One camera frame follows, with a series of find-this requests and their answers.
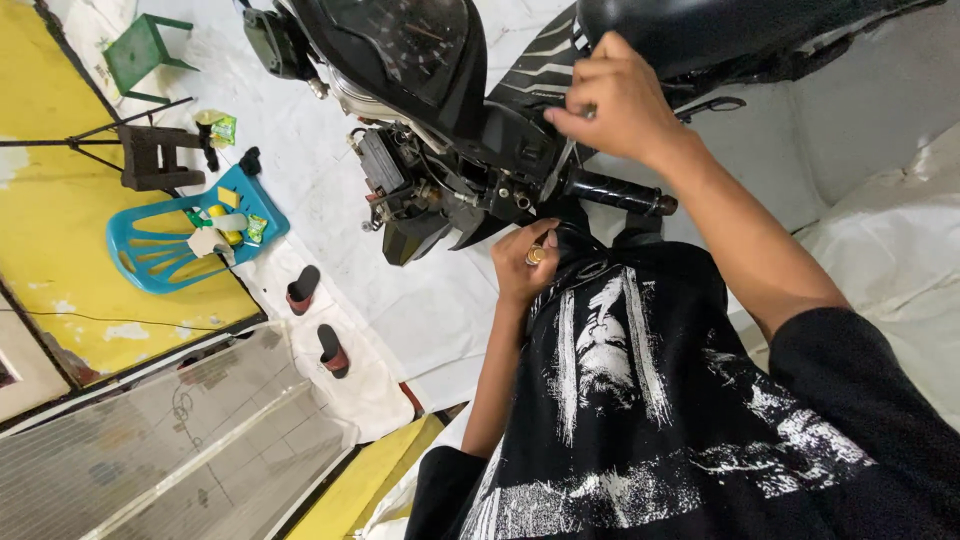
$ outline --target green plastic chair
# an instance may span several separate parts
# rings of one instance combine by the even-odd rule
[[[157,25],[186,31],[193,29],[193,24],[189,22],[144,13],[104,51],[104,58],[107,59],[107,69],[113,76],[120,95],[166,105],[170,103],[169,99],[134,92],[133,86],[161,64],[200,70],[185,61],[170,57]]]

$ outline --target motorcycle handlebar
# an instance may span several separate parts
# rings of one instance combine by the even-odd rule
[[[658,187],[634,184],[583,169],[574,169],[564,185],[564,194],[641,215],[673,215],[677,199],[663,195]]]

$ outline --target speedometer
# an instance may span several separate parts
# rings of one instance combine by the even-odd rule
[[[423,101],[445,97],[467,33],[463,0],[322,0],[327,15],[368,39],[395,81]]]

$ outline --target person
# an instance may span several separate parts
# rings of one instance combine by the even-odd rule
[[[960,436],[883,335],[676,120],[623,38],[573,76],[546,119],[662,175],[709,253],[643,241],[562,258],[556,219],[499,240],[463,444],[423,457],[406,538],[960,536]],[[727,286],[770,344],[769,375]]]

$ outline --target graphic print t-shirt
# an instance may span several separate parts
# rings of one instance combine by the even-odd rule
[[[960,531],[960,437],[852,311],[746,356],[709,255],[586,259],[531,309],[488,461],[427,454],[407,538],[931,538]]]

